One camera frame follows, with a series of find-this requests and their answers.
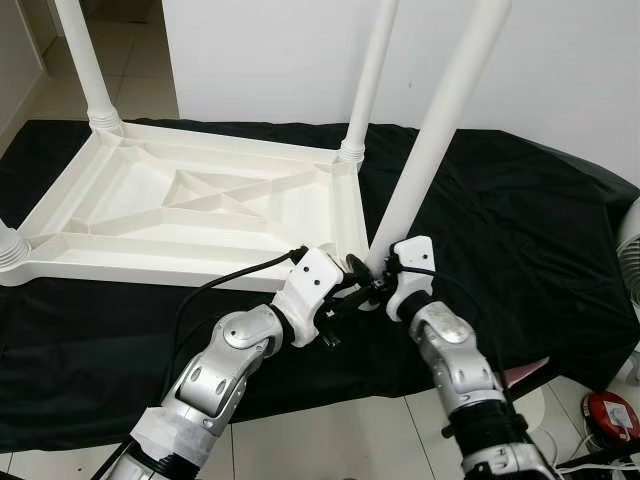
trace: tiled floor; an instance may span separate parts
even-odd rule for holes
[[[177,118],[159,4],[148,25],[91,22],[89,28],[121,116]],[[45,62],[51,80],[34,104],[32,118],[86,119],[86,104],[64,39],[48,49]],[[633,389],[613,389],[640,403]],[[549,459],[566,460],[583,436],[579,405],[586,392],[559,378],[521,402],[530,422],[536,415],[542,417],[540,407],[545,405],[532,437]],[[441,437],[444,424],[435,391],[398,399],[368,398],[241,423],[226,430],[199,478],[455,480],[462,478],[460,454],[453,440]],[[113,448],[3,454],[0,470],[27,480],[84,480]]]

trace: black fabric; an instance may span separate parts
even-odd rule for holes
[[[151,125],[337,148],[345,125]],[[0,160],[0,218],[17,227],[89,135],[84,122],[31,121]],[[370,239],[416,131],[372,125],[360,185]],[[551,356],[565,374],[604,388],[638,341],[615,254],[616,231],[638,190],[579,159],[498,131],[459,131],[412,234],[434,240],[444,281],[436,298],[478,330],[507,367]],[[122,440],[157,401],[170,334],[190,290],[41,278],[0,288],[0,450],[77,448]],[[212,290],[186,312],[182,333],[205,316],[268,303],[272,295]],[[194,336],[177,368],[203,348]],[[406,326],[382,310],[354,313],[307,348],[285,346],[250,379],[234,419],[368,395],[430,388]]]

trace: red object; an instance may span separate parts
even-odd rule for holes
[[[597,427],[600,433],[616,443],[640,438],[640,421],[636,413],[615,393],[587,395],[582,401],[582,414],[591,428]]]

